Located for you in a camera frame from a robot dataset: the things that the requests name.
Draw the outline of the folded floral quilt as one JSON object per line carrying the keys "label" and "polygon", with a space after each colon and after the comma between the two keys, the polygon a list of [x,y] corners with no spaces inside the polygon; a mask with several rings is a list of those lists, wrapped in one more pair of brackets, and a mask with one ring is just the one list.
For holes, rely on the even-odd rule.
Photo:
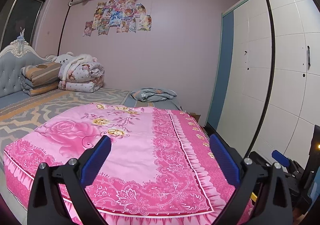
{"label": "folded floral quilt", "polygon": [[59,60],[60,90],[93,93],[104,84],[105,69],[95,57],[88,54],[71,56]]}

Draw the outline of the anime wall posters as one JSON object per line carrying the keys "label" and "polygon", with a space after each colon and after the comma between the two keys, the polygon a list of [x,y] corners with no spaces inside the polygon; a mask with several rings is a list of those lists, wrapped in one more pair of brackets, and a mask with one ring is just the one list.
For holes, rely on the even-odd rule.
{"label": "anime wall posters", "polygon": [[108,35],[114,27],[117,33],[151,31],[152,18],[137,0],[107,0],[97,3],[93,19],[85,23],[83,35]]}

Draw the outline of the grey tufted headboard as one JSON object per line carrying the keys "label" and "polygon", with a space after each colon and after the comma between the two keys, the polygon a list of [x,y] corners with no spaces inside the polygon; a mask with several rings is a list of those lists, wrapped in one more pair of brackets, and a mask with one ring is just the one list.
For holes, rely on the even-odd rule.
{"label": "grey tufted headboard", "polygon": [[38,65],[46,62],[29,45],[24,38],[25,29],[6,46],[0,54],[0,96],[4,97],[22,90],[20,85],[20,70],[28,65]]}

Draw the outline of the white plush bear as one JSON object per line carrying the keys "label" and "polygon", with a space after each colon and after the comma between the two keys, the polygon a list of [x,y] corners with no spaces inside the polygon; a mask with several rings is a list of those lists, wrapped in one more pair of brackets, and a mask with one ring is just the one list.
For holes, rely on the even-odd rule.
{"label": "white plush bear", "polygon": [[67,52],[65,54],[61,54],[59,56],[48,55],[46,60],[49,62],[55,62],[60,64],[65,64],[71,61],[74,58],[74,54],[72,52]]}

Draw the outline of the yellow rim trash bin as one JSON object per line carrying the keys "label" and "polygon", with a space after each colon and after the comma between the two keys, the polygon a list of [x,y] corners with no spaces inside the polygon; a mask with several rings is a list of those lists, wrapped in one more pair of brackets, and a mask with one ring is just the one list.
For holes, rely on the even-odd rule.
{"label": "yellow rim trash bin", "polygon": [[256,202],[257,201],[257,196],[255,193],[251,193],[251,196],[250,196],[250,199],[253,201],[253,202]]}

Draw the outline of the cardboard box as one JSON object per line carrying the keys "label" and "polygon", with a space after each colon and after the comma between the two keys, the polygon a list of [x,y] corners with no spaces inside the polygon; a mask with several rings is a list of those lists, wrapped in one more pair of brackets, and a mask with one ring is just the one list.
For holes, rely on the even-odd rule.
{"label": "cardboard box", "polygon": [[194,113],[194,112],[188,112],[188,115],[196,120],[196,122],[199,122],[200,114]]}

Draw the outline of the grey blue folded blanket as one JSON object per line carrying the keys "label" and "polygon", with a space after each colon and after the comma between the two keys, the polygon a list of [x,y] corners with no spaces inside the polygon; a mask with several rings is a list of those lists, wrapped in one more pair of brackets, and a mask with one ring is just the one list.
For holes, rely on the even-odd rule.
{"label": "grey blue folded blanket", "polygon": [[130,92],[130,96],[140,102],[160,102],[173,100],[177,94],[172,90],[159,88],[141,88]]}

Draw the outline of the white wardrobe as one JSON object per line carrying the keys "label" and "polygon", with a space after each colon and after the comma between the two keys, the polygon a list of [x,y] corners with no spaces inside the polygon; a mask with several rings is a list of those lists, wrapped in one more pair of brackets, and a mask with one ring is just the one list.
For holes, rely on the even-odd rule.
{"label": "white wardrobe", "polygon": [[306,166],[319,125],[319,10],[313,0],[240,0],[222,14],[206,127],[242,157]]}

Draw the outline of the pink floral bed cover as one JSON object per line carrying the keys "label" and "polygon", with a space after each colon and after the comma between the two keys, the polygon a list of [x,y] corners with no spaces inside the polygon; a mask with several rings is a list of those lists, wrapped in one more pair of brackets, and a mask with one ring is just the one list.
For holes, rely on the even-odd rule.
{"label": "pink floral bed cover", "polygon": [[103,135],[111,153],[86,192],[109,224],[211,224],[234,192],[187,113],[98,103],[71,108],[7,145],[8,191],[26,207],[41,162],[66,163]]}

